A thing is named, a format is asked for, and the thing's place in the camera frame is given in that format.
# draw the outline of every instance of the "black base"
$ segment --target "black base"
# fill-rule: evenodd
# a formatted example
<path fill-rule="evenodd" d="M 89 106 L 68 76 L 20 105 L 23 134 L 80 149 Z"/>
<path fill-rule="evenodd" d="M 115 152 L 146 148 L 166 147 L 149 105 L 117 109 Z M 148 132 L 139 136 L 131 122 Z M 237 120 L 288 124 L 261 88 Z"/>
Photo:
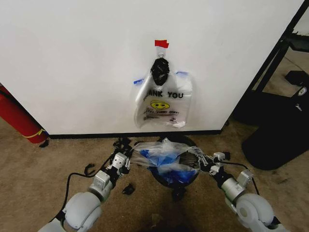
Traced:
<path fill-rule="evenodd" d="M 248 92 L 234 109 L 232 115 L 234 119 L 248 125 L 262 125 L 278 115 L 291 98 L 271 93 Z"/>
<path fill-rule="evenodd" d="M 192 130 L 171 132 L 139 132 L 139 133 L 109 133 L 109 134 L 50 134 L 51 139 L 93 139 L 93 138 L 119 138 L 119 137 L 167 137 L 175 135 L 204 135 L 220 134 L 222 130 Z"/>

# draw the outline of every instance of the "white plastic bag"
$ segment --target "white plastic bag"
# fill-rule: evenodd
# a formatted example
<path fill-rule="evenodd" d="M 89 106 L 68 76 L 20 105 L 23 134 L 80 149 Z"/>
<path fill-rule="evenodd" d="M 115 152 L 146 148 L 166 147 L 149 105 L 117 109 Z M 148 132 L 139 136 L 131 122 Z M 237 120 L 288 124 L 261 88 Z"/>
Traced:
<path fill-rule="evenodd" d="M 161 176 L 169 184 L 188 183 L 200 170 L 197 147 L 171 142 L 165 138 L 162 142 L 138 143 L 133 147 L 131 163 L 139 164 Z"/>
<path fill-rule="evenodd" d="M 191 78 L 187 72 L 170 72 L 162 49 L 157 55 L 136 97 L 135 124 L 139 128 L 148 122 L 183 127 L 192 96 Z"/>

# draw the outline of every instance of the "beige carpet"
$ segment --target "beige carpet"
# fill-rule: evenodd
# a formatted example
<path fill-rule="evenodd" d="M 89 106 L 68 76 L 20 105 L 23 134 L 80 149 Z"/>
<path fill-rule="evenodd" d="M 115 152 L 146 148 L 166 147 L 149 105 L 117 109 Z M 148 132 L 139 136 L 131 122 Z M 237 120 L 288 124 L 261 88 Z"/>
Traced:
<path fill-rule="evenodd" d="M 240 145 L 255 130 L 231 121 L 221 135 L 190 136 L 206 153 L 230 151 L 232 161 L 248 165 L 256 175 L 261 195 L 269 200 L 274 211 L 291 231 L 309 228 L 309 153 L 303 154 L 276 171 L 252 168 Z M 139 138 L 155 141 L 156 138 Z M 97 166 L 113 151 L 114 138 L 51 140 L 39 148 L 24 139 L 2 119 L 0 120 L 0 215 L 1 232 L 37 231 L 60 209 L 71 172 L 83 172 L 93 162 Z M 227 167 L 237 175 L 238 167 Z M 70 196 L 86 191 L 91 180 L 74 177 Z M 136 191 L 126 196 L 122 189 L 132 183 Z M 103 215 L 92 232 L 147 231 L 152 215 L 159 214 L 169 226 L 185 224 L 192 232 L 247 231 L 238 222 L 224 201 L 224 195 L 208 174 L 200 174 L 187 188 L 185 198 L 173 202 L 171 190 L 160 185 L 148 170 L 132 166 L 129 175 L 117 182 Z"/>

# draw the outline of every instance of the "smiley face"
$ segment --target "smiley face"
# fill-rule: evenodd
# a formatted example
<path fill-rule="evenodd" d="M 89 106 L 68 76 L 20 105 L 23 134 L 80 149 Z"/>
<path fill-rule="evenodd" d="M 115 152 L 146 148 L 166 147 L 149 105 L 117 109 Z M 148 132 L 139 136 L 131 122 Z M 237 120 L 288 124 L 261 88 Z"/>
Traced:
<path fill-rule="evenodd" d="M 150 103 L 151 107 L 156 110 L 165 110 L 169 108 L 169 104 L 163 102 L 163 101 L 152 101 Z"/>

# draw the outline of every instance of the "black metal frame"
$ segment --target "black metal frame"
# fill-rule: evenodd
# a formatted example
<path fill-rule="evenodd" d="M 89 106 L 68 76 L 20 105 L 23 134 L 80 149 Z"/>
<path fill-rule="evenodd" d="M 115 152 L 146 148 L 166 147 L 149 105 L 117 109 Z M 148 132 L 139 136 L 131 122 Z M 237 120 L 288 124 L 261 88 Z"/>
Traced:
<path fill-rule="evenodd" d="M 299 22 L 300 18 L 303 16 L 305 11 L 309 7 L 309 0 L 304 0 L 303 4 L 300 6 L 299 10 L 295 14 L 295 16 L 292 18 L 292 21 L 287 26 L 286 30 L 276 43 L 275 47 L 263 63 L 262 67 L 250 83 L 249 87 L 247 88 L 246 92 L 242 96 L 242 99 L 245 98 L 248 94 L 248 92 L 252 91 L 252 88 L 255 86 L 257 81 L 262 76 L 263 72 L 267 69 L 265 75 L 263 76 L 261 82 L 259 83 L 258 87 L 256 88 L 256 92 L 262 92 L 265 88 L 266 84 L 274 74 L 275 70 L 277 69 L 278 65 L 282 61 L 283 57 L 285 56 L 288 48 L 291 45 L 291 39 L 296 38 L 295 35 L 293 35 L 293 30 L 296 24 Z"/>

